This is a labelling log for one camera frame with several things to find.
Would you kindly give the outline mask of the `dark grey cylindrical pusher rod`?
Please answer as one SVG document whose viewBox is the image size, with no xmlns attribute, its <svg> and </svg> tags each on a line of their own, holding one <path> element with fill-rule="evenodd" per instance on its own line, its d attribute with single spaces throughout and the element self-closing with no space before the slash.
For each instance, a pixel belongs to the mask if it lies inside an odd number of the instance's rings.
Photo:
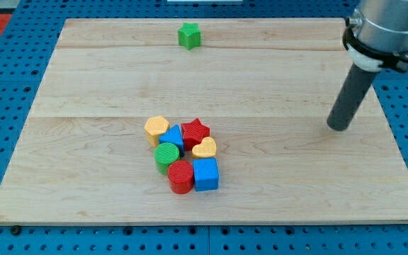
<svg viewBox="0 0 408 255">
<path fill-rule="evenodd" d="M 351 65 L 327 118 L 327 125 L 331 129 L 344 131 L 349 127 L 377 75 L 377 72 Z"/>
</svg>

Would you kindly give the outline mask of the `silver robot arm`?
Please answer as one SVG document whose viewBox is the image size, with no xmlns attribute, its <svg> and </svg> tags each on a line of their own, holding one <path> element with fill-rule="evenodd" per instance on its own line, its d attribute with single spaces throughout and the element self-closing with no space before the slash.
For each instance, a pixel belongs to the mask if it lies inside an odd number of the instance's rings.
<svg viewBox="0 0 408 255">
<path fill-rule="evenodd" d="M 408 71 L 408 0 L 362 0 L 345 20 L 342 43 L 353 61 L 327 125 L 346 130 L 382 69 Z"/>
</svg>

